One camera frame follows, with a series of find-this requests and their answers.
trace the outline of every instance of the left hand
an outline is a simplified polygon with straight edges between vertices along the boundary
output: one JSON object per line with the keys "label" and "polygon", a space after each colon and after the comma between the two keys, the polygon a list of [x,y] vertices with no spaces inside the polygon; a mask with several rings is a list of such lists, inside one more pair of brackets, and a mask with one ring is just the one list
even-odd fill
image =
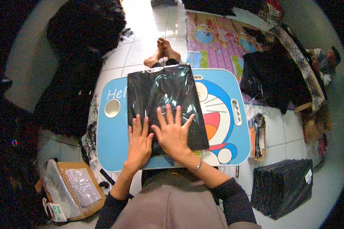
{"label": "left hand", "polygon": [[124,168],[137,172],[150,158],[151,142],[153,133],[148,135],[149,118],[145,117],[144,126],[140,121],[140,115],[132,120],[132,127],[129,126],[129,153],[124,163]]}

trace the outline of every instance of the bracelet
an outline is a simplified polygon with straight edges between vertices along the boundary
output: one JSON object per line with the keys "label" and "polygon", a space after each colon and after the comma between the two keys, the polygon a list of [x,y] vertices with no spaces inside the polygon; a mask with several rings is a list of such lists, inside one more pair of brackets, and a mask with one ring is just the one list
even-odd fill
{"label": "bracelet", "polygon": [[190,172],[196,173],[196,172],[201,168],[201,164],[202,164],[202,160],[200,159],[200,165],[198,165],[198,166],[196,167],[196,169],[194,169],[193,171],[190,171]]}

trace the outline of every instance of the clear plastic bag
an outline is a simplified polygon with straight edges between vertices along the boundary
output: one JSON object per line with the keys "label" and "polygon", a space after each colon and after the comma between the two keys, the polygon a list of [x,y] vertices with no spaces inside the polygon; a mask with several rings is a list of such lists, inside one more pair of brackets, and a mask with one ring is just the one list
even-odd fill
{"label": "clear plastic bag", "polygon": [[66,188],[56,162],[53,159],[50,159],[47,163],[44,181],[52,202],[61,205],[67,219],[81,215],[80,209]]}
{"label": "clear plastic bag", "polygon": [[94,186],[86,168],[67,169],[65,174],[70,181],[82,208],[102,198]]}
{"label": "clear plastic bag", "polygon": [[[194,121],[188,130],[187,144],[192,150],[208,149],[209,142],[206,135],[204,118],[199,97],[190,65],[158,67],[152,70],[139,71],[128,75],[128,122],[140,114],[141,122],[149,117],[149,131],[151,125],[159,126],[156,109],[171,104],[175,115],[177,106],[182,107],[182,125],[195,114]],[[157,137],[152,144],[152,156],[164,154]]]}

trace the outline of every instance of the hand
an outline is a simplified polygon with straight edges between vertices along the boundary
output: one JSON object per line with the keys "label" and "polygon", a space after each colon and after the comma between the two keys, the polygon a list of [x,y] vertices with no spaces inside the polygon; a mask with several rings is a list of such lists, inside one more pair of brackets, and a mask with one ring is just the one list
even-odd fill
{"label": "hand", "polygon": [[124,167],[130,171],[137,172],[150,158],[151,142],[153,133],[148,135],[149,118],[145,117],[144,126],[140,122],[140,115],[132,120],[132,126],[129,126],[129,153]]}
{"label": "hand", "polygon": [[170,104],[166,105],[166,113],[167,122],[162,115],[162,109],[158,107],[157,117],[161,128],[156,125],[152,125],[151,128],[156,133],[162,149],[172,159],[184,165],[184,160],[192,154],[192,151],[187,146],[187,134],[195,115],[192,114],[188,121],[181,126],[181,106],[177,107],[175,121]]}

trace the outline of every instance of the black clothing pile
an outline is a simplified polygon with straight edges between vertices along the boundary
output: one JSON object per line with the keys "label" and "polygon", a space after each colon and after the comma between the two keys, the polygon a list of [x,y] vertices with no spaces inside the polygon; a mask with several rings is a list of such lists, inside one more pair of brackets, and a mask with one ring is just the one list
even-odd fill
{"label": "black clothing pile", "polygon": [[284,160],[253,170],[251,205],[277,220],[312,197],[312,160]]}
{"label": "black clothing pile", "polygon": [[279,108],[285,114],[292,102],[295,107],[312,102],[302,73],[275,38],[274,48],[243,56],[241,92],[269,107]]}
{"label": "black clothing pile", "polygon": [[69,0],[51,18],[47,39],[59,68],[34,111],[43,129],[84,135],[102,56],[129,33],[125,24],[119,0]]}
{"label": "black clothing pile", "polygon": [[232,9],[234,7],[248,10],[253,14],[258,14],[264,7],[265,0],[182,0],[185,9],[218,14],[223,16],[236,16]]}

